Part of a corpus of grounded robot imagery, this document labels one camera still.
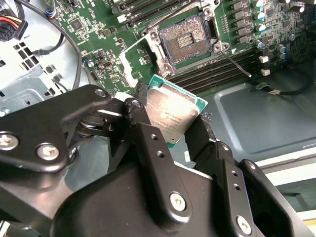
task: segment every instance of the gray metal panel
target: gray metal panel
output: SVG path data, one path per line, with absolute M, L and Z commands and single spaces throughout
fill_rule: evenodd
M 303 66 L 313 68 L 313 62 Z M 289 91 L 306 79 L 281 71 L 262 81 Z M 216 137 L 231 147 L 235 159 L 260 161 L 316 146 L 315 89 L 281 97 L 244 83 L 204 98 L 209 102 L 205 110 L 212 113 Z

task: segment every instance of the capacitor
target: capacitor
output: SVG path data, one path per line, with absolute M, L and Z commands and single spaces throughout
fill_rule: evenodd
M 303 6 L 294 6 L 292 7 L 292 10 L 298 13 L 303 13 L 305 11 L 305 7 Z
M 257 40 L 257 41 L 256 41 L 256 47 L 257 47 L 257 48 L 263 48 L 263 46 L 264 46 L 264 45 L 263 45 L 263 43 L 262 43 L 260 40 Z
M 266 26 L 265 25 L 263 25 L 263 24 L 259 24 L 259 25 L 257 25 L 257 27 L 256 27 L 256 31 L 259 31 L 259 32 L 264 32 L 265 30 L 266 30 Z
M 278 53 L 277 55 L 279 59 L 282 59 L 282 60 L 286 59 L 286 53 Z
M 289 37 L 288 37 L 288 40 L 289 41 L 295 41 L 296 39 L 296 36 L 294 34 L 291 34 Z
M 258 11 L 256 14 L 255 14 L 255 18 L 259 21 L 264 21 L 265 19 L 265 14 L 261 11 Z
M 283 44 L 279 44 L 279 46 L 277 47 L 277 50 L 280 53 L 286 53 L 286 47 Z
M 256 0 L 256 1 L 253 3 L 253 6 L 254 6 L 254 7 L 257 7 L 257 8 L 262 8 L 262 6 L 263 6 L 263 0 Z

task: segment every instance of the black connector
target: black connector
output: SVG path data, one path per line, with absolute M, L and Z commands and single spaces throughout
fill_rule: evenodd
M 17 40 L 21 40 L 28 26 L 29 23 L 27 21 L 22 21 L 13 37 Z

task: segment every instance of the screw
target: screw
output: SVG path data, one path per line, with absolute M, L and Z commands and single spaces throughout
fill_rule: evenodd
M 94 67 L 94 62 L 88 62 L 88 67 L 93 68 Z
M 172 193 L 170 195 L 170 201 L 173 208 L 177 211 L 183 211 L 186 209 L 186 201 L 184 201 L 180 194 Z
M 45 144 L 37 149 L 37 154 L 44 160 L 53 160 L 59 156 L 59 150 L 54 145 Z
M 228 148 L 228 146 L 226 145 L 226 144 L 222 144 L 222 146 L 223 146 L 223 148 L 226 150 L 226 151 L 229 151 L 229 148 Z
M 242 216 L 238 216 L 236 221 L 242 232 L 244 232 L 246 235 L 251 234 L 251 227 L 249 223 L 245 220 L 245 218 L 243 218 Z
M 103 90 L 100 90 L 100 89 L 96 89 L 95 90 L 95 93 L 98 95 L 98 96 L 101 96 L 101 97 L 105 97 L 106 94 L 104 93 Z
M 0 110 L 0 117 L 3 117 L 3 116 L 5 116 L 5 115 L 7 115 L 9 113 L 10 113 L 10 110 L 8 108 L 3 107 Z
M 250 168 L 256 169 L 256 166 L 253 163 L 251 163 L 250 161 L 248 161 L 248 165 L 250 166 Z
M 19 140 L 11 134 L 0 134 L 0 150 L 10 151 L 19 145 Z

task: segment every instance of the mounting hole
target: mounting hole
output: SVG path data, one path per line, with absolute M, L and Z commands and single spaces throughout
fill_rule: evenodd
M 132 104 L 137 107 L 142 107 L 141 103 L 139 103 L 137 100 L 132 100 Z
M 238 191 L 240 191 L 240 187 L 238 186 L 238 184 L 234 184 L 235 189 L 237 189 Z
M 151 135 L 151 138 L 152 138 L 153 140 L 155 140 L 155 141 L 158 140 L 157 136 L 154 135 L 154 134 Z
M 164 153 L 162 151 L 157 151 L 157 156 L 160 158 L 164 158 Z
M 98 95 L 98 96 L 101 96 L 101 97 L 105 97 L 106 94 L 103 90 L 100 90 L 100 89 L 96 89 L 95 90 L 95 93 Z
M 52 72 L 53 72 L 53 69 L 52 69 L 51 67 L 46 67 L 46 71 L 47 71 L 48 73 L 52 73 Z

